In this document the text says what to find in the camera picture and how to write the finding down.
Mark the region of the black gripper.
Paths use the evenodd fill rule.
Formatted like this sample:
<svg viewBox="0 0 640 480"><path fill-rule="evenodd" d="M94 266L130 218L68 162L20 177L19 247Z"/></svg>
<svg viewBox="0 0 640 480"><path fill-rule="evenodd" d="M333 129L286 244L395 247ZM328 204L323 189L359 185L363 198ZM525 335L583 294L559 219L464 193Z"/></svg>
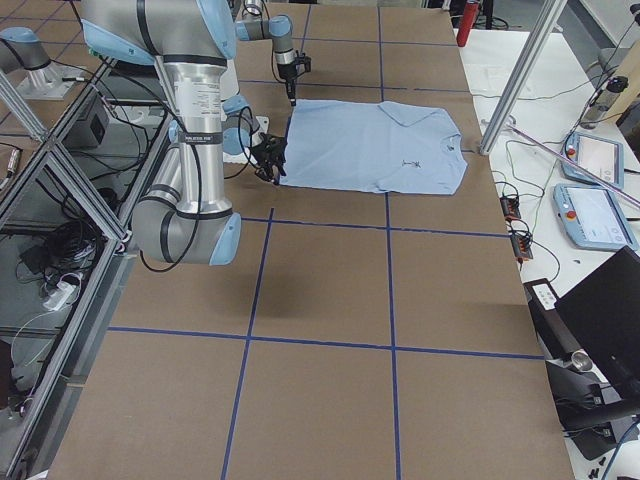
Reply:
<svg viewBox="0 0 640 480"><path fill-rule="evenodd" d="M287 140L284 137L260 133L260 143L250 148L250 152L257 162L255 175L263 181L272 181L275 186L281 184L281 174L284 173L285 148Z"/></svg>
<svg viewBox="0 0 640 480"><path fill-rule="evenodd" d="M285 82L286 94L290 105L296 106L296 82L299 74L298 65L295 62L289 64L278 64L277 70L279 78Z"/></svg>

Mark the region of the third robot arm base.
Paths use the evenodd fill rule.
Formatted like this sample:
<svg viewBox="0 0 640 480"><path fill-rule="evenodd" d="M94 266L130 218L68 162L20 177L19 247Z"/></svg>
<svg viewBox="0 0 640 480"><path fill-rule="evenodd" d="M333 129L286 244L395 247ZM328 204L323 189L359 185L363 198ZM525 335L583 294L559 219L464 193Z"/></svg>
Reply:
<svg viewBox="0 0 640 480"><path fill-rule="evenodd" d="M9 75L18 70L26 77L17 91L31 100L63 100L84 80L79 67L56 64L30 28L9 27L1 31L1 71Z"/></svg>

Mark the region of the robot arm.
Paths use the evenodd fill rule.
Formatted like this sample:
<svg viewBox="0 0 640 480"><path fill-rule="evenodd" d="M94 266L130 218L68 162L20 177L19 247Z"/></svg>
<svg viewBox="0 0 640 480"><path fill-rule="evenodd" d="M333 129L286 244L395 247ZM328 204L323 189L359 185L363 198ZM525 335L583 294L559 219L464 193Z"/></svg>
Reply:
<svg viewBox="0 0 640 480"><path fill-rule="evenodd" d="M272 73L285 86L292 106L297 104L298 78L310 71L310 58L293 45L293 23L287 15L271 17L265 1L242 1L240 19L235 21L236 37L240 41L271 42Z"/></svg>
<svg viewBox="0 0 640 480"><path fill-rule="evenodd" d="M284 176L282 137L262 131L221 79L236 55L225 1L85 1L81 21L93 51L153 66L177 124L153 184L137 202L132 230L143 260L227 265L241 217L224 191L224 155L245 155L259 178Z"/></svg>

